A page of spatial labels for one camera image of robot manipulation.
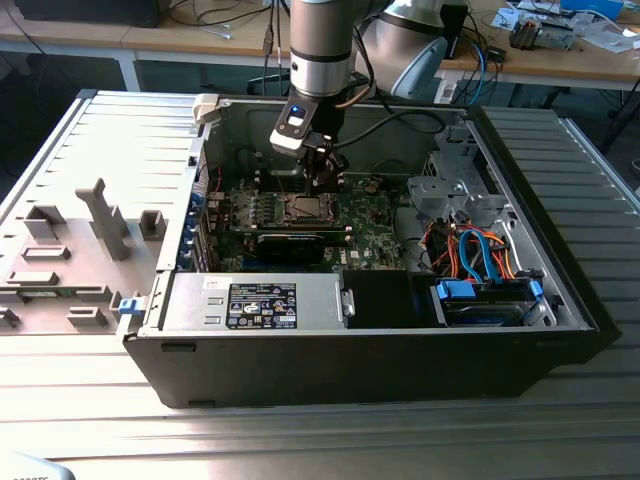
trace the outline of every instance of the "power supply label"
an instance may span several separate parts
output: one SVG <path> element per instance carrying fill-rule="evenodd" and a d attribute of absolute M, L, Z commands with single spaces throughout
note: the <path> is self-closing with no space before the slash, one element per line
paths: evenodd
<path fill-rule="evenodd" d="M 227 328 L 297 328 L 295 283 L 232 283 Z"/>

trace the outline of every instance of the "label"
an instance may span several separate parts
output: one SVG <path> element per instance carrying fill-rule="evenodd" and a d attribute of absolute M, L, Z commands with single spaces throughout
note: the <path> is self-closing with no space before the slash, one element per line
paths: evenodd
<path fill-rule="evenodd" d="M 57 297 L 58 294 L 56 292 L 29 292 L 29 291 L 25 291 L 25 292 L 19 292 L 21 297 L 28 297 L 28 298 L 39 298 L 39 297 Z"/>
<path fill-rule="evenodd" d="M 204 277 L 203 290 L 226 290 L 231 285 L 231 277 Z"/>
<path fill-rule="evenodd" d="M 295 283 L 232 283 L 227 328 L 296 328 Z"/>

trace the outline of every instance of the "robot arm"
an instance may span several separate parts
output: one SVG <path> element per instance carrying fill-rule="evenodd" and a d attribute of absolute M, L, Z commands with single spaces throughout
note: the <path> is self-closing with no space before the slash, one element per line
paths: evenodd
<path fill-rule="evenodd" d="M 388 0 L 293 0 L 291 84 L 309 97 L 339 95 L 349 82 L 354 25 L 381 13 Z"/>
<path fill-rule="evenodd" d="M 345 89 L 354 67 L 353 28 L 364 32 L 371 63 L 392 94 L 416 98 L 446 50 L 442 0 L 293 0 L 291 93 L 271 134 L 276 151 L 298 158 L 307 191 L 346 170 L 332 145 L 344 122 Z"/>

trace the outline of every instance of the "blue cable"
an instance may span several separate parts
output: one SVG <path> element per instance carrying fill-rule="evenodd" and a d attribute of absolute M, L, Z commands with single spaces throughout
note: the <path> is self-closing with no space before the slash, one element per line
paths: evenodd
<path fill-rule="evenodd" d="M 467 260 L 467 249 L 465 248 L 467 245 L 467 238 L 470 235 L 475 235 L 478 237 L 478 241 L 480 242 L 480 248 L 482 249 L 482 258 L 484 260 L 484 268 L 487 271 L 487 276 L 496 283 L 502 283 L 502 278 L 498 274 L 496 267 L 494 267 L 491 262 L 491 248 L 489 247 L 489 242 L 482 235 L 482 233 L 477 232 L 476 230 L 467 230 L 460 236 L 460 244 L 458 246 L 458 250 L 460 253 L 460 263 L 462 263 L 462 267 L 469 272 L 469 274 L 476 279 L 476 282 L 482 283 L 482 277 L 478 272 L 476 272 L 471 265 L 469 265 L 469 261 Z"/>
<path fill-rule="evenodd" d="M 478 52 L 478 55 L 480 57 L 480 66 L 481 66 L 481 75 L 480 75 L 480 83 L 478 84 L 478 88 L 476 89 L 476 93 L 473 96 L 473 98 L 471 99 L 471 101 L 469 102 L 469 105 L 473 105 L 473 102 L 475 102 L 478 99 L 478 95 L 480 95 L 480 90 L 482 90 L 482 84 L 484 83 L 484 74 L 487 71 L 487 62 L 484 59 L 484 55 L 482 54 L 482 49 L 476 45 L 475 43 L 471 42 L 471 45 L 473 45 L 473 48 L 476 49 L 476 52 Z"/>

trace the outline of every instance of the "motherboard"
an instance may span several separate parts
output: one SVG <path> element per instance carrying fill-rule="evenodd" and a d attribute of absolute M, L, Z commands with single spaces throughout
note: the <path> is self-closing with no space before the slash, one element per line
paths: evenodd
<path fill-rule="evenodd" d="M 391 227 L 397 190 L 381 179 L 347 177 L 339 191 L 260 191 L 243 180 L 209 201 L 219 271 L 401 270 Z"/>

